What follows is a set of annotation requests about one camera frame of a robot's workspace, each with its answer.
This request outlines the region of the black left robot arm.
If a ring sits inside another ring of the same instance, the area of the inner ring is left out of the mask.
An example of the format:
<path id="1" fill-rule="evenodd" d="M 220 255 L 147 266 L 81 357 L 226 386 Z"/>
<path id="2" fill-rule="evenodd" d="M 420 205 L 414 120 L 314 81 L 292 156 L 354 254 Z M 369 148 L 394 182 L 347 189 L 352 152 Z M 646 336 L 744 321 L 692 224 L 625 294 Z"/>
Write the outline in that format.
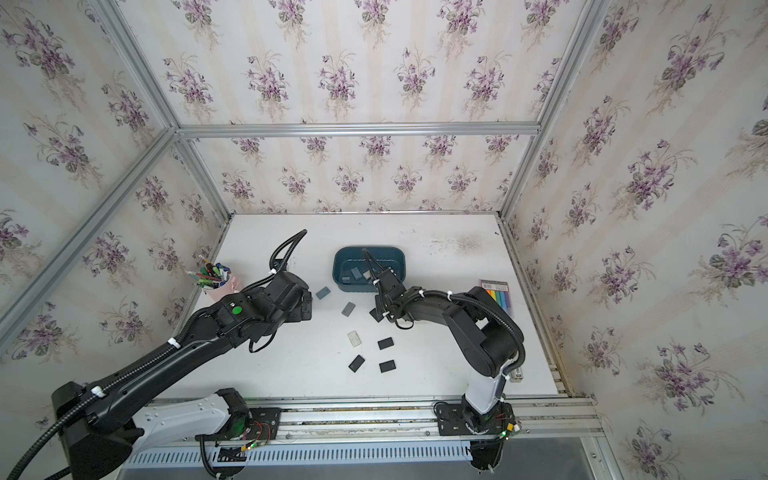
<path id="1" fill-rule="evenodd" d="M 21 456 L 9 478 L 19 479 L 54 437 L 67 458 L 60 479 L 101 479 L 120 467 L 149 436 L 136 414 L 160 393 L 207 362 L 261 338 L 273 340 L 285 323 L 312 316 L 306 282 L 287 269 L 301 230 L 280 244 L 269 259 L 269 275 L 193 313 L 162 346 L 98 381 L 68 382 L 52 395 L 56 420 Z"/>

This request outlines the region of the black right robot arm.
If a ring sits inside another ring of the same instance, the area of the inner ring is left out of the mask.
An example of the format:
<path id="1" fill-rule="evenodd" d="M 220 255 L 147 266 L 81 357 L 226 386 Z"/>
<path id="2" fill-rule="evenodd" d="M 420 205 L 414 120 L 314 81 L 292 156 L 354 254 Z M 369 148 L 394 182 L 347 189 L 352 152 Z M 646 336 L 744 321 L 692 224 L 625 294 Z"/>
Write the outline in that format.
<path id="1" fill-rule="evenodd" d="M 517 369 L 527 359 L 522 329 L 482 287 L 453 293 L 407 288 L 394 270 L 383 266 L 364 248 L 363 258 L 375 288 L 371 315 L 400 329 L 420 321 L 447 327 L 461 354 L 475 371 L 461 399 L 461 415 L 467 428 L 484 434 L 501 425 L 502 439 L 519 430 L 503 392 Z"/>

